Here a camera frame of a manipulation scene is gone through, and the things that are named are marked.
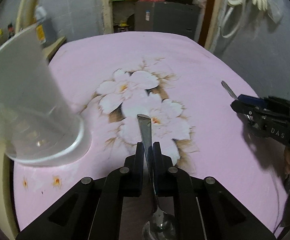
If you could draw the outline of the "steel spoon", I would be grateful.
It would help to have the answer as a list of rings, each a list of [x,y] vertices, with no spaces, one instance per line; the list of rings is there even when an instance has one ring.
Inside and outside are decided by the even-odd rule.
[[[143,227],[143,239],[176,239],[174,216],[164,212],[155,192],[153,181],[153,153],[151,118],[144,114],[137,114],[144,156],[148,170],[150,193],[152,200],[152,215]]]
[[[247,123],[249,125],[253,126],[254,121],[253,121],[253,118],[251,116],[252,112],[249,111],[249,113],[247,113],[247,111],[245,109],[243,109],[244,105],[242,104],[241,101],[238,100],[238,96],[232,91],[232,89],[229,87],[229,85],[227,85],[227,83],[225,81],[222,80],[221,85],[227,91],[227,93],[234,99],[234,101],[233,101],[234,106],[231,106],[232,110],[238,114],[244,115],[247,119]]]

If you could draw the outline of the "dark grey cabinet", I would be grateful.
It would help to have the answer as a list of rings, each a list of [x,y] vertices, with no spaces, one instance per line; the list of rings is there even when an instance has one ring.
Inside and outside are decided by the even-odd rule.
[[[200,8],[173,2],[137,2],[135,30],[182,35],[193,40]]]

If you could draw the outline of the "white utensil holder cup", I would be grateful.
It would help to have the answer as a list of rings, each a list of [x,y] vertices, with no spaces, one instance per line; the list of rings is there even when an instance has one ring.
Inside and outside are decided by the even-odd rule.
[[[30,26],[0,47],[0,142],[26,166],[60,166],[88,152],[91,135],[71,111]]]

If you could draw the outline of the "pink floral tablecloth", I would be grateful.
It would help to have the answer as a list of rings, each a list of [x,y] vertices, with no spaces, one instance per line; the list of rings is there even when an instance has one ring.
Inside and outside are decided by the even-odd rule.
[[[14,167],[16,217],[25,228],[85,176],[121,167],[140,141],[137,115],[152,118],[162,153],[197,178],[212,176],[269,230],[281,221],[283,147],[249,134],[231,109],[255,91],[189,38],[127,32],[63,45],[49,64],[67,103],[92,129],[89,152],[60,167]]]

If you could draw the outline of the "beige countertop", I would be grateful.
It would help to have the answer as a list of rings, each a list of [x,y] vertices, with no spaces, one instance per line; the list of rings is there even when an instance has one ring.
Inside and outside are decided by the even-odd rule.
[[[58,38],[54,43],[42,49],[44,57],[50,61],[56,54],[58,49],[66,42],[66,37],[62,36]]]

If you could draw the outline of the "plastic oil jug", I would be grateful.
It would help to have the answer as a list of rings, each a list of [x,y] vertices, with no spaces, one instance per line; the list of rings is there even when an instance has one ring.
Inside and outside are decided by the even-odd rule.
[[[57,39],[52,19],[47,15],[46,10],[37,5],[35,7],[35,19],[37,20],[37,37],[43,47],[50,46]]]

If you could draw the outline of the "wooden door frame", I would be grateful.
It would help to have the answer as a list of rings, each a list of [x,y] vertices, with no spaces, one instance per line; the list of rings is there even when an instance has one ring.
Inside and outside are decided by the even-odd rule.
[[[103,33],[112,34],[113,18],[112,18],[112,0],[101,0],[102,17],[103,17]],[[202,21],[200,37],[198,44],[212,52],[217,43],[217,33],[219,31],[219,22],[221,21],[221,13],[226,9],[227,0],[207,0],[204,9],[204,17]]]

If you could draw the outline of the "clear plastic bag on wall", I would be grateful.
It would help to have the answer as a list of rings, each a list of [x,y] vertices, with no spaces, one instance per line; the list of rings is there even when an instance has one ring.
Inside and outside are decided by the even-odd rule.
[[[267,14],[270,19],[275,23],[279,23],[284,14],[284,1],[283,0],[267,0],[268,11]]]

